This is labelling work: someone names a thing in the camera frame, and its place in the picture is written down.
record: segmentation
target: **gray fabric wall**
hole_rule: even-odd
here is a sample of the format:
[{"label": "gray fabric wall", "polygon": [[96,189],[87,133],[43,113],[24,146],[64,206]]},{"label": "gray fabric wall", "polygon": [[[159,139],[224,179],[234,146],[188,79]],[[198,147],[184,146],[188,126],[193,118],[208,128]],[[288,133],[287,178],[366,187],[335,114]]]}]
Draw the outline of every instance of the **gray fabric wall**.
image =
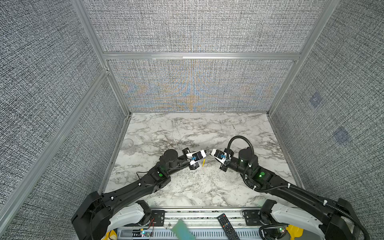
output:
[{"label": "gray fabric wall", "polygon": [[101,65],[70,0],[0,3],[0,207]]},{"label": "gray fabric wall", "polygon": [[99,189],[124,118],[106,79],[1,240],[74,239],[71,218]]},{"label": "gray fabric wall", "polygon": [[300,52],[326,0],[85,0],[104,51]]},{"label": "gray fabric wall", "polygon": [[342,0],[271,117],[305,187],[384,219],[384,1]]},{"label": "gray fabric wall", "polygon": [[267,111],[292,60],[110,60],[132,111]]},{"label": "gray fabric wall", "polygon": [[[300,53],[326,0],[83,2],[104,52]],[[110,63],[136,112],[267,111],[292,65],[159,59]],[[228,91],[230,99],[221,97]]]}]

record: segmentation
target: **aluminum frame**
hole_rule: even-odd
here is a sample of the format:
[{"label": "aluminum frame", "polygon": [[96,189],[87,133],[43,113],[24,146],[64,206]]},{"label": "aluminum frame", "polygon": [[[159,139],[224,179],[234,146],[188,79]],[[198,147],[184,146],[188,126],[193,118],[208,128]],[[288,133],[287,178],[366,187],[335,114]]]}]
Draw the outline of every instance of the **aluminum frame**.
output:
[{"label": "aluminum frame", "polygon": [[279,132],[276,131],[275,125],[274,125],[270,115],[267,114],[267,118],[268,118],[269,123],[271,124],[272,130],[273,130],[273,132],[274,132],[274,134],[275,134],[275,136],[277,138],[277,141],[278,141],[278,143],[280,145],[280,148],[281,148],[281,150],[283,152],[283,155],[284,155],[284,158],[285,158],[285,160],[286,160],[286,162],[288,164],[288,167],[291,170],[291,173],[292,173],[293,179],[296,182],[296,185],[301,187],[301,188],[303,188],[303,189],[305,189],[303,181],[301,180],[301,177],[300,177],[300,175],[299,175],[299,173],[298,173],[298,171],[297,171],[297,169],[296,169],[296,167],[295,167],[295,165],[294,165],[294,163],[292,161],[292,158],[289,155],[287,147],[285,146],[285,144],[283,142],[283,139],[281,138]]},{"label": "aluminum frame", "polygon": [[299,60],[300,53],[130,53],[104,52],[104,60],[110,59],[154,59],[154,60],[189,60],[189,59],[241,59],[241,60]]},{"label": "aluminum frame", "polygon": [[319,38],[322,30],[324,29],[325,25],[327,24],[329,18],[331,17],[333,11],[335,8],[339,5],[340,0],[328,0],[327,3],[324,6],[323,11],[321,12],[319,18],[317,19],[312,32],[308,36],[303,49],[301,50],[301,56],[300,59],[294,62],[294,64],[291,67],[291,70],[289,71],[287,77],[283,81],[282,85],[280,86],[280,89],[277,91],[274,99],[272,100],[271,106],[268,110],[268,113],[270,116],[274,114],[276,111],[278,105],[280,104],[281,100],[283,99],[285,93],[287,92],[289,86],[291,85],[293,79],[299,72],[301,66],[305,62],[305,59],[311,52],[311,49],[316,42],[316,40]]},{"label": "aluminum frame", "polygon": [[164,229],[174,226],[179,219],[183,219],[188,229],[192,228],[219,228],[221,226],[217,221],[217,216],[221,213],[229,218],[234,228],[254,228],[247,226],[242,216],[243,210],[259,210],[259,207],[160,207],[151,208],[152,210],[164,210],[164,226],[154,227]]},{"label": "aluminum frame", "polygon": [[267,111],[249,111],[249,112],[223,112],[223,111],[212,111],[212,112],[192,112],[192,111],[171,111],[171,112],[132,112],[132,113],[262,113],[267,114]]},{"label": "aluminum frame", "polygon": [[115,149],[113,150],[111,160],[109,161],[108,167],[105,170],[104,178],[101,181],[101,185],[100,185],[100,188],[98,190],[99,194],[104,192],[105,188],[107,187],[109,177],[111,176],[113,166],[115,165],[115,162],[116,162],[116,158],[119,155],[119,151],[120,151],[122,142],[124,140],[125,133],[127,132],[127,128],[128,128],[128,125],[129,125],[131,119],[132,119],[132,113],[124,119],[124,124],[121,128],[121,132],[120,132],[119,138],[116,142]]},{"label": "aluminum frame", "polygon": [[[83,28],[85,32],[88,35],[88,38],[93,46],[93,49],[100,61],[100,64],[104,68],[108,68],[108,63],[105,59],[103,59],[103,49],[101,47],[99,38],[97,37],[96,31],[91,23],[91,19],[89,18],[89,15],[85,9],[85,5],[82,0],[71,0],[72,5],[77,12],[80,22],[83,25]],[[117,100],[119,101],[119,104],[121,106],[121,109],[123,110],[125,116],[129,116],[130,110],[127,101],[125,101],[124,95],[121,91],[121,88],[119,87],[119,84],[116,81],[116,78],[114,77],[113,74],[109,76],[109,82],[112,86],[112,90],[114,91]]]},{"label": "aluminum frame", "polygon": [[107,69],[103,69],[95,80],[91,83],[88,90],[84,93],[83,97],[77,103],[75,108],[71,111],[64,123],[57,130],[56,134],[52,137],[50,142],[45,146],[35,163],[31,166],[29,171],[25,174],[23,179],[19,182],[12,194],[5,201],[0,209],[0,237],[3,236],[7,227],[19,211],[20,207],[24,204],[36,183],[45,172],[53,157],[71,132],[73,126],[83,114],[83,111],[88,106],[89,102],[96,94],[103,80],[108,74]]}]

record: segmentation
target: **marble tabletop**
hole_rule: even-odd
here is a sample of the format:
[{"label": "marble tabletop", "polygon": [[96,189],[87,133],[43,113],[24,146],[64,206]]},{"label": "marble tabletop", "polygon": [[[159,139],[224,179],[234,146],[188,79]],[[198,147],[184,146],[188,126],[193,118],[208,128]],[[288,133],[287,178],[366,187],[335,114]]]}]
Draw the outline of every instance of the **marble tabletop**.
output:
[{"label": "marble tabletop", "polygon": [[[105,192],[137,180],[136,172],[148,171],[167,149],[191,151],[224,150],[235,135],[243,135],[253,144],[259,164],[295,183],[266,114],[259,113],[134,113],[124,139],[136,146],[133,155],[119,151]],[[236,139],[231,149],[238,156],[248,145]],[[150,207],[260,207],[266,199],[285,200],[257,193],[243,183],[239,173],[219,169],[220,163],[207,156],[196,170],[183,169],[171,176],[171,182],[142,199]]]}]

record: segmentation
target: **wire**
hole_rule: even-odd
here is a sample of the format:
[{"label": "wire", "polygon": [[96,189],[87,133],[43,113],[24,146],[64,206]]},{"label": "wire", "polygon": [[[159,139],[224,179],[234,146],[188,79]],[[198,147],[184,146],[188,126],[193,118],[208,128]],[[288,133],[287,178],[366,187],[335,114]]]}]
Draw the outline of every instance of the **wire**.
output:
[{"label": "wire", "polygon": [[270,228],[270,227],[285,226],[285,225],[288,225],[288,224],[286,224],[286,223],[275,223],[275,224],[269,224],[269,225],[261,226],[261,227],[259,228],[259,235],[260,235],[260,237],[261,237],[263,240],[267,240],[267,239],[263,236],[263,229],[265,229],[265,228]]},{"label": "wire", "polygon": [[153,218],[153,219],[151,219],[151,221],[149,222],[149,225],[148,225],[148,227],[147,227],[147,230],[151,227],[151,223],[153,222],[153,220],[155,220],[155,219]]},{"label": "wire", "polygon": [[230,153],[230,147],[231,147],[231,144],[232,142],[235,140],[235,139],[238,139],[238,138],[241,138],[242,140],[246,141],[249,148],[251,149],[251,159],[249,159],[249,163],[252,163],[252,158],[255,154],[255,151],[253,150],[253,146],[252,146],[252,143],[246,138],[246,137],[243,137],[243,136],[240,136],[240,135],[237,135],[237,136],[234,136],[233,138],[231,138],[231,140],[229,140],[228,142],[228,146],[227,146],[227,159],[225,161],[228,161],[229,160],[229,153]]},{"label": "wire", "polygon": [[154,232],[155,232],[155,221],[153,221],[153,223],[152,223],[152,233],[151,233],[151,235],[149,236],[149,238],[152,237],[152,235],[153,235]]},{"label": "wire", "polygon": [[[98,207],[100,207],[103,203],[104,203],[104,202],[101,201],[101,203],[100,203],[99,205],[97,205],[97,207],[95,207],[95,209],[97,209]],[[93,210],[93,211],[89,211],[89,212],[91,212],[91,219],[90,219],[90,221],[89,221],[89,228],[90,228],[90,231],[91,231],[90,234],[91,234],[91,239],[94,240],[94,238],[93,238],[93,232],[92,232],[92,218],[93,218],[93,215],[94,215],[96,212],[95,212],[95,210]]]},{"label": "wire", "polygon": [[110,240],[113,240],[113,239],[111,239],[111,231],[109,232],[109,234],[108,234],[108,238],[110,239]]},{"label": "wire", "polygon": [[148,171],[146,171],[146,172],[136,172],[136,175],[137,175],[137,177],[139,178],[139,180],[140,180],[140,177],[139,177],[139,175],[137,174],[137,173],[147,173],[147,172],[149,172],[149,170]]},{"label": "wire", "polygon": [[[250,185],[250,184],[247,182],[247,179],[245,179],[245,172],[246,172],[247,169],[249,169],[248,166],[247,166],[247,167],[245,168],[245,170],[244,170],[244,173],[243,173],[243,176],[242,176],[242,177],[243,177],[243,181],[244,181],[244,183],[245,183],[249,188],[253,189],[253,190],[256,191],[256,192],[269,192],[269,191],[272,191],[272,190],[275,190],[275,189],[279,189],[279,188],[283,188],[283,187],[289,187],[290,189],[295,189],[295,190],[298,190],[299,192],[302,192],[302,193],[306,194],[307,196],[313,198],[314,200],[316,200],[316,201],[318,201],[318,202],[320,202],[320,203],[322,203],[322,204],[324,203],[322,200],[318,199],[315,195],[313,195],[313,193],[311,193],[311,192],[309,192],[309,191],[307,191],[307,190],[305,190],[305,189],[302,189],[302,188],[300,188],[300,187],[297,187],[297,186],[292,186],[292,185],[291,185],[291,186],[288,186],[288,185],[281,185],[281,186],[271,187],[271,188],[263,189],[263,190],[254,188],[254,187],[252,187],[252,185]],[[352,222],[353,222],[356,226],[358,226],[359,229],[362,231],[362,233],[363,233],[363,235],[364,235],[364,240],[370,240],[368,231],[364,228],[364,226],[363,226],[358,220],[356,220],[356,219],[355,219],[354,217],[352,217],[350,214],[348,214],[348,213],[346,213],[345,211],[343,211],[343,210],[341,210],[341,209],[339,209],[339,208],[337,208],[337,207],[334,207],[334,206],[332,206],[332,205],[330,205],[330,204],[328,204],[328,203],[325,203],[324,206],[327,206],[327,207],[329,207],[329,208],[331,208],[331,209],[333,209],[333,210],[339,212],[339,213],[342,214],[344,217],[351,219]]]},{"label": "wire", "polygon": [[140,185],[137,185],[136,187],[132,188],[132,189],[129,190],[128,192],[123,192],[123,193],[120,193],[120,194],[118,194],[118,195],[116,195],[116,196],[111,196],[111,197],[116,198],[116,197],[118,197],[118,196],[120,196],[120,195],[130,193],[130,192],[132,192],[133,190],[135,190],[135,189],[136,189],[137,187],[139,187],[139,186],[140,186]]}]

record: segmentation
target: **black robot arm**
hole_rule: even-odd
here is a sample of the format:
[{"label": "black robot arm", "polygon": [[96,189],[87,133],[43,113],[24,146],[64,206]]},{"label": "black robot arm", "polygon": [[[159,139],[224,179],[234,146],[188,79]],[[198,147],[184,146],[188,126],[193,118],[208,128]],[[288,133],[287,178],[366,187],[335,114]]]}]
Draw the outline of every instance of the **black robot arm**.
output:
[{"label": "black robot arm", "polygon": [[[90,193],[71,220],[79,240],[101,239],[107,232],[113,215],[139,198],[165,187],[171,181],[171,174],[186,167],[191,170],[198,168],[197,161],[205,157],[204,151],[193,154],[189,152],[188,148],[184,149],[183,153],[178,157],[176,150],[169,149],[159,158],[156,165],[139,180],[116,191],[101,195],[97,192]],[[145,225],[150,218],[151,209],[144,201],[137,203],[144,210],[144,217],[139,224]]]},{"label": "black robot arm", "polygon": [[[348,201],[341,198],[338,201],[333,201],[285,181],[274,172],[258,164],[258,157],[253,153],[253,147],[248,139],[243,136],[236,136],[230,140],[230,143],[237,138],[244,139],[249,144],[247,149],[239,151],[239,158],[233,156],[230,144],[228,144],[224,152],[216,149],[212,151],[211,155],[221,162],[221,170],[227,171],[228,168],[231,168],[239,172],[244,183],[254,191],[281,197],[311,214],[320,221],[318,228],[322,231],[326,240],[357,240],[360,231],[363,232],[365,240],[369,239],[368,232],[361,225],[352,205]],[[277,223],[274,217],[271,216],[271,209],[274,204],[276,204],[275,201],[267,200],[261,208],[259,216],[264,224]],[[354,224],[352,231],[346,222],[346,218],[351,219]]]}]

